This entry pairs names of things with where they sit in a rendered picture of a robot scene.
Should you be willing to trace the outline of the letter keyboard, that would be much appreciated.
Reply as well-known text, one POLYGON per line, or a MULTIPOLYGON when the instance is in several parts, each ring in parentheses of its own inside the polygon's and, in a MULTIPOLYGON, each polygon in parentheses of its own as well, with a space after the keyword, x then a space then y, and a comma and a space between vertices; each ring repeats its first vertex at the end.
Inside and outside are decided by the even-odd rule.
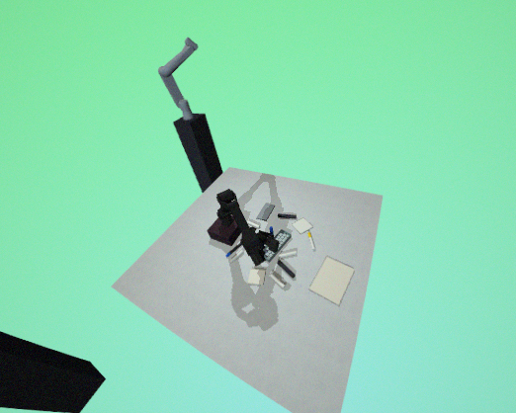
POLYGON ((284 247, 284 245, 290 240, 292 237, 292 234, 281 229, 277 235, 274 237, 274 239, 278 240, 280 242, 278 251, 276 253, 273 253, 268 248, 269 246, 266 246, 263 251, 265 252, 264 258, 267 262, 271 262, 273 258, 278 254, 278 252, 284 247))

